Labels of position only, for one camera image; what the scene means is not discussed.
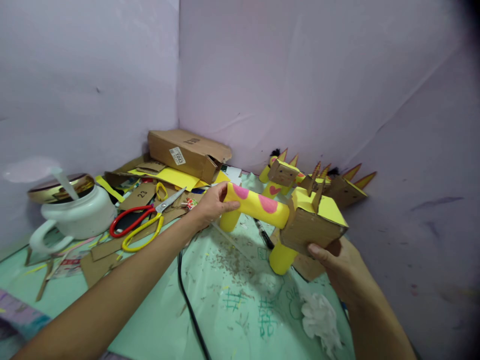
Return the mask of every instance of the gold lid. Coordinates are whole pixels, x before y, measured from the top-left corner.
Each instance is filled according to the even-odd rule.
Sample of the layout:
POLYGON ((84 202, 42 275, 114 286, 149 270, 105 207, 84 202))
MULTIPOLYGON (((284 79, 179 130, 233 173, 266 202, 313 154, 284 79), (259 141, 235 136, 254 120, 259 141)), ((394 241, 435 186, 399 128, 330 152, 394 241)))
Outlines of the gold lid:
MULTIPOLYGON (((67 178, 80 198, 91 192, 95 185, 94 178, 87 173, 68 175, 67 178)), ((39 204, 61 204, 73 201, 57 180, 35 186, 27 192, 27 195, 30 200, 39 204)))

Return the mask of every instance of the scissor handle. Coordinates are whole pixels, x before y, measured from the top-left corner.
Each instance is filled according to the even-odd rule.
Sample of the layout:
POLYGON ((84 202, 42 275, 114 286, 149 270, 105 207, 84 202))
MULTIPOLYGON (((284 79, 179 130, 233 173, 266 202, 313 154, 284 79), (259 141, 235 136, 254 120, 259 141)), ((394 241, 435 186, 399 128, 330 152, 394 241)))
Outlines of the scissor handle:
POLYGON ((158 213, 153 219, 151 219, 150 221, 147 221, 146 223, 144 223, 139 228, 133 230, 130 234, 128 234, 128 236, 125 238, 125 240, 123 240, 123 242, 121 243, 122 250, 127 252, 127 253, 136 253, 138 250, 146 247, 148 244, 150 244, 152 242, 153 239, 155 239, 159 235, 160 230, 162 229, 162 225, 164 224, 164 219, 165 219, 164 216, 161 213, 158 213), (136 234, 141 232, 143 229, 148 228, 150 225, 152 225, 157 220, 158 220, 158 224, 156 226, 155 233, 152 235, 150 240, 148 240, 146 243, 144 243, 143 245, 140 245, 138 247, 129 247, 130 241, 132 241, 132 238, 136 234))
POLYGON ((125 236, 128 232, 132 231, 138 224, 140 224, 148 215, 153 213, 155 211, 155 208, 153 205, 146 205, 146 206, 138 206, 138 207, 133 207, 131 209, 125 210, 124 212, 120 213, 115 220, 110 225, 110 236, 113 238, 121 238, 122 236, 125 236), (140 211, 140 210, 146 210, 132 225, 127 227, 125 230, 123 230, 120 233, 115 233, 115 227, 117 226, 119 220, 123 218, 125 215, 140 211))

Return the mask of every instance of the white tissue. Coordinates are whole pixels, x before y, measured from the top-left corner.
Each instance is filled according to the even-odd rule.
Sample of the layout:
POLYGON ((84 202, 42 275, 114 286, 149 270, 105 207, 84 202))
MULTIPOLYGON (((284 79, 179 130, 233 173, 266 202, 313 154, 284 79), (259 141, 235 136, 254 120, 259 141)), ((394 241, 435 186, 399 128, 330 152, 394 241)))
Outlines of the white tissue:
POLYGON ((340 349, 340 335, 337 330, 337 314, 322 294, 303 294, 305 303, 301 307, 303 330, 310 339, 320 337, 321 346, 330 359, 335 359, 333 350, 340 349))

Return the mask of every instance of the scissors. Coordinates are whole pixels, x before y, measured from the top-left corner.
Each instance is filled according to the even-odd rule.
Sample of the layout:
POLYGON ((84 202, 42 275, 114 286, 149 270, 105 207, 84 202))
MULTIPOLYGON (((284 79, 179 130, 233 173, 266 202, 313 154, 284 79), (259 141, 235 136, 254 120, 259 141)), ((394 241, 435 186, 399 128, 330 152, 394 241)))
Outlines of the scissors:
POLYGON ((122 212, 120 215, 118 215, 115 220, 113 220, 113 222, 111 223, 110 225, 110 235, 113 237, 113 238, 121 238, 123 236, 125 236, 126 234, 128 234, 130 232, 130 234, 128 234, 128 236, 125 238, 125 240, 123 240, 123 242, 121 243, 121 248, 123 249, 123 251, 125 252, 128 252, 128 253, 136 253, 138 250, 144 248, 145 246, 147 246, 153 239, 155 239, 157 237, 157 235, 160 233, 160 230, 162 229, 162 225, 164 224, 164 216, 163 216, 163 212, 166 208, 168 208, 170 205, 172 205, 174 203, 175 200, 177 200, 180 195, 183 194, 183 192, 186 190, 186 187, 184 187, 183 189, 177 191, 175 194, 173 194, 172 196, 168 197, 166 200, 164 200, 163 202, 160 203, 160 205, 158 205, 157 207, 154 207, 153 204, 151 205, 147 205, 147 206, 138 206, 138 207, 133 207, 131 209, 128 209, 124 212, 122 212), (132 212, 136 212, 136 211, 140 211, 140 210, 145 210, 145 212, 140 216, 140 218, 138 218, 132 225, 130 225, 129 227, 127 227, 125 230, 123 230, 122 232, 116 232, 115 231, 115 226, 117 225, 117 223, 119 222, 119 220, 121 218, 123 218, 125 215, 129 214, 129 213, 132 213, 132 212), (154 213, 156 212, 156 215, 155 217, 151 218, 149 221, 147 221, 146 223, 144 223, 143 225, 139 226, 138 228, 136 228, 135 230, 133 230, 138 224, 140 224, 147 216, 149 216, 151 213, 154 213), (156 221, 158 221, 158 225, 156 227, 156 230, 155 230, 155 233, 153 234, 153 236, 151 237, 151 239, 143 244, 142 246, 139 246, 139 247, 129 247, 129 244, 130 244, 130 240, 136 235, 138 234, 139 232, 141 232, 143 229, 149 227, 150 225, 152 225, 153 223, 155 223, 156 221))

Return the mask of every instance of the human hand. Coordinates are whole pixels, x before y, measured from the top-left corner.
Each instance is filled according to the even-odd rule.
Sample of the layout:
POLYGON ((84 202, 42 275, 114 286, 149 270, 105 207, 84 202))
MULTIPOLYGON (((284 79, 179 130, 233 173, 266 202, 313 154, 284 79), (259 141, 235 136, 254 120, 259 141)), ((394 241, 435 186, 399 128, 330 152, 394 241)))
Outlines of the human hand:
POLYGON ((359 251, 345 237, 325 249, 311 243, 308 251, 326 268, 333 289, 347 307, 374 304, 384 297, 359 251))
POLYGON ((188 214, 198 221, 201 229, 220 217, 223 213, 236 210, 240 207, 238 201, 223 202, 227 195, 228 181, 224 181, 207 190, 197 206, 188 214))

